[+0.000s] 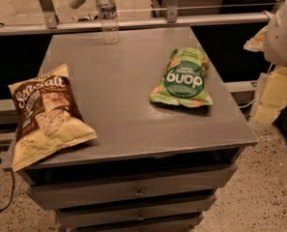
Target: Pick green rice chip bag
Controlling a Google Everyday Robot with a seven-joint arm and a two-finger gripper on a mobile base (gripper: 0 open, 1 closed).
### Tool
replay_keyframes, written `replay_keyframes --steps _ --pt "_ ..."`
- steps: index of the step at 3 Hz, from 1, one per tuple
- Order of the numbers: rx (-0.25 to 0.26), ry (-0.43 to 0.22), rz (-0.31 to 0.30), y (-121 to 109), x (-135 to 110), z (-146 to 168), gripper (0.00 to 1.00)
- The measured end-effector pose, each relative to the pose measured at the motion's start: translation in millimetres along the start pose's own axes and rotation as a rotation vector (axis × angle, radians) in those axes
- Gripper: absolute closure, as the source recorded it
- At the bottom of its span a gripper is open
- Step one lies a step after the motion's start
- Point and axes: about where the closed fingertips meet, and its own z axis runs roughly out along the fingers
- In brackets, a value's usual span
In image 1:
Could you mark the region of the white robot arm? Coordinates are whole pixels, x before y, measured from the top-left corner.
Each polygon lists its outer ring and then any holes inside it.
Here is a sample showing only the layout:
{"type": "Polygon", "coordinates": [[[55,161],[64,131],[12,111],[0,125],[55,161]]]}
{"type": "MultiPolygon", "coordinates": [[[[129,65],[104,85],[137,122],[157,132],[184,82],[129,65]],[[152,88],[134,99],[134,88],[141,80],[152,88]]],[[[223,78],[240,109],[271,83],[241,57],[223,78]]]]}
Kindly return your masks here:
{"type": "Polygon", "coordinates": [[[287,0],[267,25],[264,56],[269,62],[287,67],[287,0]]]}

